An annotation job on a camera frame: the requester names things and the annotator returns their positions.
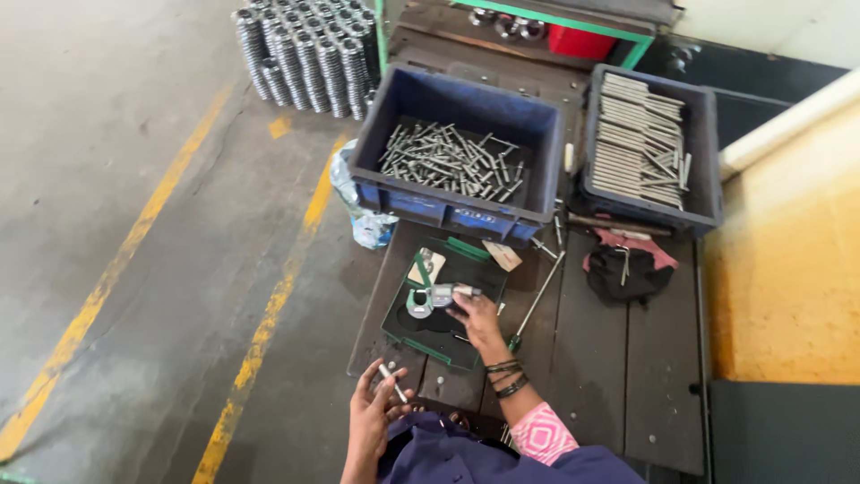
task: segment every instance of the plastic bag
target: plastic bag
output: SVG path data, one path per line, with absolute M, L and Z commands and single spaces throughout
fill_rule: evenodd
M 355 182 L 349 177 L 347 169 L 347 160 L 357 142 L 358 140 L 349 141 L 331 158 L 329 180 L 347 206 L 349 218 L 353 223 L 353 239 L 362 247 L 378 249 L 391 241 L 391 230 L 399 219 L 393 215 L 359 207 L 359 194 L 355 191 Z

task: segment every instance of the pink cloth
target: pink cloth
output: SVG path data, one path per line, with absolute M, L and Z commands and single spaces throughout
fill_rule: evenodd
M 547 402 L 532 408 L 517 422 L 511 436 L 520 454 L 548 466 L 580 446 Z
M 600 236 L 601 244 L 612 247 L 622 245 L 628 249 L 642 249 L 643 251 L 651 252 L 654 255 L 654 270 L 663 269 L 668 265 L 671 265 L 673 269 L 678 268 L 678 261 L 665 253 L 653 240 L 628 239 L 623 235 L 617 235 L 604 228 L 594 228 L 593 230 Z M 586 258 L 582 260 L 582 269 L 586 271 L 589 268 L 590 257 L 591 254 L 587 254 Z

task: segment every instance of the yellow floor line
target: yellow floor line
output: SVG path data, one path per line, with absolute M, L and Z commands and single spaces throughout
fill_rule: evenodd
M 302 269 L 304 260 L 307 258 L 308 249 L 313 243 L 326 204 L 329 202 L 329 194 L 331 193 L 329 165 L 331 158 L 346 142 L 347 136 L 341 134 L 331 149 L 329 161 L 322 169 L 322 175 L 316 184 L 316 191 L 314 191 L 310 205 L 304 213 L 302 230 L 286 256 L 283 268 L 284 277 L 272 289 L 272 295 L 269 296 L 266 305 L 266 312 L 263 314 L 260 325 L 257 326 L 248 352 L 245 353 L 242 367 L 239 369 L 239 374 L 236 375 L 236 380 L 233 381 L 233 387 L 230 389 L 230 395 L 221 411 L 221 417 L 209 437 L 209 444 L 206 446 L 206 451 L 203 452 L 203 457 L 197 466 L 197 472 L 194 474 L 193 484 L 212 484 L 215 481 L 215 475 L 218 473 L 218 468 L 221 467 L 221 462 L 227 453 L 227 447 L 233 438 L 233 432 L 242 417 L 245 403 L 248 401 L 251 388 L 254 386 L 257 371 L 260 370 L 263 357 L 266 356 L 266 350 L 274 335 L 278 323 L 278 314 L 290 298 L 293 284 Z
M 269 123 L 269 133 L 272 135 L 272 139 L 276 140 L 281 136 L 290 132 L 290 126 L 292 124 L 292 119 L 279 116 L 278 119 Z
M 57 384 L 57 380 L 65 365 L 74 356 L 84 335 L 93 324 L 99 311 L 101 311 L 101 306 L 104 305 L 105 300 L 120 278 L 120 274 L 128 266 L 129 261 L 132 260 L 132 256 L 134 256 L 134 252 L 140 246 L 140 242 L 144 239 L 146 233 L 149 232 L 152 223 L 161 212 L 164 203 L 170 197 L 182 173 L 188 167 L 188 162 L 191 161 L 194 152 L 200 148 L 203 139 L 209 133 L 209 130 L 212 129 L 212 124 L 218 118 L 218 113 L 221 112 L 221 109 L 227 102 L 231 89 L 232 86 L 223 88 L 212 100 L 206 115 L 203 116 L 203 119 L 197 124 L 197 127 L 191 133 L 185 145 L 176 154 L 173 162 L 167 169 L 167 173 L 164 174 L 164 178 L 162 178 L 162 181 L 156 187 L 155 192 L 152 193 L 143 211 L 140 212 L 140 216 L 134 222 L 132 230 L 126 236 L 126 240 L 123 241 L 116 256 L 107 265 L 104 273 L 101 274 L 99 282 L 95 285 L 95 289 L 89 293 L 80 312 L 78 312 L 75 319 L 66 328 L 63 337 L 57 343 L 51 357 L 45 362 L 33 384 L 30 385 L 24 398 L 25 403 L 23 408 L 13 414 L 6 422 L 6 425 L 3 426 L 3 429 L 0 430 L 0 462 L 10 459 L 15 454 L 24 436 L 27 435 L 30 425 L 39 416 L 39 412 Z

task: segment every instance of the hand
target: hand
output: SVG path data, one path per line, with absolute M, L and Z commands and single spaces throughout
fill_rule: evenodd
M 362 481 L 357 475 L 370 475 L 375 480 L 379 457 L 388 445 L 388 424 L 411 411 L 409 405 L 403 405 L 393 394 L 395 378 L 406 376 L 408 371 L 405 368 L 395 371 L 392 377 L 382 380 L 371 391 L 371 382 L 382 362 L 383 359 L 379 358 L 367 367 L 349 401 L 349 448 L 341 482 Z M 415 396 L 411 389 L 404 393 L 408 399 Z
M 500 342 L 504 345 L 499 330 L 499 316 L 496 315 L 498 307 L 487 296 L 469 297 L 454 293 L 453 297 L 454 302 L 465 311 L 465 314 L 451 308 L 448 308 L 447 312 L 466 326 L 466 333 L 472 346 L 480 351 L 482 348 Z

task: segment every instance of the red container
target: red container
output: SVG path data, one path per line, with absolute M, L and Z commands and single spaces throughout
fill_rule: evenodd
M 550 50 L 553 53 L 603 60 L 617 40 L 609 35 L 550 24 Z

